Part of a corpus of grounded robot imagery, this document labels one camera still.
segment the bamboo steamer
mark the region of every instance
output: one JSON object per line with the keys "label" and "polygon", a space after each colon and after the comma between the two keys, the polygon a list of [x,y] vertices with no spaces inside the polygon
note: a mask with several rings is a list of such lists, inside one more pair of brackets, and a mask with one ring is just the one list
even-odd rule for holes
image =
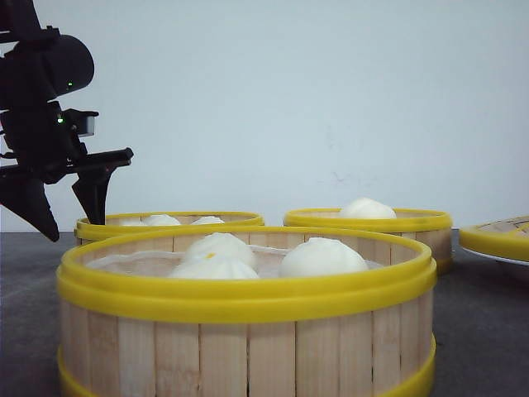
{"label": "bamboo steamer", "polygon": [[[178,226],[120,226],[119,222],[126,219],[129,221],[141,221],[150,215],[167,214],[180,221]],[[77,245],[89,244],[90,242],[99,242],[110,237],[116,237],[123,234],[153,232],[155,230],[166,230],[168,228],[190,227],[191,223],[201,217],[213,216],[218,217],[224,223],[215,223],[209,227],[223,225],[230,226],[263,226],[265,221],[258,213],[248,213],[242,211],[180,211],[180,212],[156,212],[156,213],[119,213],[108,215],[105,218],[105,225],[93,225],[87,218],[77,221],[74,234],[77,237]]]}
{"label": "bamboo steamer", "polygon": [[[336,238],[382,267],[182,280],[85,266],[113,254],[185,251],[211,232],[275,248]],[[426,397],[434,376],[435,283],[426,245],[345,229],[202,226],[78,246],[57,270],[62,395]]]}
{"label": "bamboo steamer", "polygon": [[529,215],[460,229],[460,245],[529,283]]}
{"label": "bamboo steamer", "polygon": [[452,220],[448,213],[427,209],[394,208],[395,219],[339,218],[340,208],[304,208],[288,211],[285,226],[340,227],[390,233],[427,244],[442,275],[452,267]]}

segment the white steamed bun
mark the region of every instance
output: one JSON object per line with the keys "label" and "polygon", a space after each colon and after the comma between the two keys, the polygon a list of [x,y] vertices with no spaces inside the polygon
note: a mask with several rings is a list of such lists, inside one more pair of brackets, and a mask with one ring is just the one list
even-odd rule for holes
{"label": "white steamed bun", "polygon": [[255,270],[239,258],[214,255],[196,256],[176,267],[170,278],[202,280],[241,280],[259,279]]}
{"label": "white steamed bun", "polygon": [[368,269],[364,258],[343,242],[312,237],[284,257],[279,266],[279,276],[336,275]]}
{"label": "white steamed bun", "polygon": [[340,218],[357,219],[391,219],[397,217],[391,207],[366,197],[356,199],[344,207],[338,215]]}
{"label": "white steamed bun", "polygon": [[178,219],[170,217],[166,213],[150,215],[143,220],[143,223],[147,226],[178,226],[180,224]]}
{"label": "white steamed bun", "polygon": [[224,221],[217,217],[201,217],[200,219],[197,219],[195,222],[191,223],[192,225],[209,225],[213,223],[224,223]]}
{"label": "white steamed bun", "polygon": [[205,258],[211,254],[237,258],[257,270],[254,252],[230,233],[213,233],[194,242],[183,255],[182,262],[192,261],[197,257]]}

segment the yellow plastic band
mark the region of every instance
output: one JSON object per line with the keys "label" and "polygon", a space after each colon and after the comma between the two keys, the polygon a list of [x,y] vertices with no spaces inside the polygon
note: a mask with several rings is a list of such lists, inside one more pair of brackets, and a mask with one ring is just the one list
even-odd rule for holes
{"label": "yellow plastic band", "polygon": [[529,238],[482,230],[484,225],[460,229],[460,245],[471,251],[515,261],[529,261]]}
{"label": "yellow plastic band", "polygon": [[[150,215],[167,214],[171,217],[205,217],[205,216],[231,216],[242,217],[236,221],[226,221],[224,223],[208,224],[208,227],[221,227],[226,225],[233,226],[262,226],[265,224],[263,217],[258,213],[248,213],[242,211],[180,211],[180,212],[155,212],[155,213],[119,213],[116,215],[108,215],[106,219],[120,219],[120,218],[141,218]],[[93,225],[87,218],[79,219],[77,227],[75,228],[75,236],[83,240],[90,240],[92,242],[99,242],[110,237],[120,236],[128,233],[139,232],[153,232],[157,230],[167,230],[168,227],[196,227],[198,225],[178,225],[178,226],[119,226],[119,225]]]}
{"label": "yellow plastic band", "polygon": [[397,215],[406,218],[395,219],[349,219],[333,218],[311,213],[338,213],[339,208],[303,208],[288,211],[284,216],[285,226],[339,227],[346,229],[369,230],[370,232],[428,232],[452,227],[448,213],[428,209],[395,208]]}
{"label": "yellow plastic band", "polygon": [[[119,275],[87,268],[82,255],[161,237],[210,232],[295,232],[352,236],[407,246],[417,257],[377,270],[266,280],[184,280]],[[326,227],[195,227],[114,237],[66,252],[57,290],[72,304],[100,313],[175,323],[276,323],[376,310],[424,294],[436,283],[428,246],[402,237]]]}
{"label": "yellow plastic band", "polygon": [[[435,357],[436,340],[432,335],[430,356],[419,371],[410,376],[402,384],[376,397],[427,397],[433,386]],[[64,368],[61,347],[57,351],[57,363],[59,366],[62,397],[98,397],[77,383],[72,375]]]}

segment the gray table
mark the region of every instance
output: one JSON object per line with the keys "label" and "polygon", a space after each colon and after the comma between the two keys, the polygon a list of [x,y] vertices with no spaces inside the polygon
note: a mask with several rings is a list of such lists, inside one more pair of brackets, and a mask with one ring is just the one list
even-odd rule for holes
{"label": "gray table", "polygon": [[[3,233],[0,242],[0,395],[58,396],[55,268],[74,237],[51,243],[37,233]],[[436,287],[434,332],[431,397],[529,395],[529,286],[495,261],[455,249],[455,268]]]}

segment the white backdrop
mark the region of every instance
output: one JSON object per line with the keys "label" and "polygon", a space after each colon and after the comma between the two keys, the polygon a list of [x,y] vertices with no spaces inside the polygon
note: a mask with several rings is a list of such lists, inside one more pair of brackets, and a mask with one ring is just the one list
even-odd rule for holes
{"label": "white backdrop", "polygon": [[[529,213],[529,2],[35,0],[83,41],[90,151],[130,146],[108,213],[366,195],[456,226]],[[47,188],[61,230],[74,177]],[[31,231],[6,210],[2,230]]]}

